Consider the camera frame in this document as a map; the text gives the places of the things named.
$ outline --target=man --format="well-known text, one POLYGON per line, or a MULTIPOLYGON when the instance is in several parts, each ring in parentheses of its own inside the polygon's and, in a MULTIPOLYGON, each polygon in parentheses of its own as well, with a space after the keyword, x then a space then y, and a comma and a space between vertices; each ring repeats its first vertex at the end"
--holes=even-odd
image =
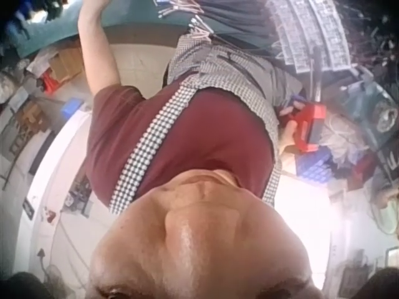
POLYGON ((144 99, 120 83, 101 27, 109 0, 84 0, 79 34, 94 98, 87 172, 120 214, 92 256, 87 298, 321 298, 307 252, 272 208, 273 106, 300 85, 267 60, 191 34, 169 85, 144 99))

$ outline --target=blue container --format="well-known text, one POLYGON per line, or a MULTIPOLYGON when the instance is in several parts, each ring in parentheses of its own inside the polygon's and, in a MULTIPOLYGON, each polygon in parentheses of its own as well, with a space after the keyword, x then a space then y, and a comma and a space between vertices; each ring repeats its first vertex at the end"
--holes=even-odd
POLYGON ((77 110, 79 110, 80 106, 84 103, 83 100, 79 98, 71 98, 62 108, 61 108, 61 115, 68 120, 72 117, 73 114, 77 110))
POLYGON ((296 156, 297 176, 308 181, 325 184, 333 178, 330 166, 326 162, 331 158, 331 151, 321 146, 315 153, 296 156))

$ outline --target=maroon t-shirt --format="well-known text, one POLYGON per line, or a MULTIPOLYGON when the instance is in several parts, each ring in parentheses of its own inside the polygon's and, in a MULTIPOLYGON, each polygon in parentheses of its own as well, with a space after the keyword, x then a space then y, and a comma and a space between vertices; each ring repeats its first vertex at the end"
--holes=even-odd
MULTIPOLYGON (((94 99, 86 160, 98 198, 109 205, 128 157, 180 82, 144 99, 135 87, 114 85, 94 99)), ((262 197, 273 167, 263 122, 232 93, 199 91, 171 128, 151 162, 137 197, 191 169, 223 169, 262 197)))

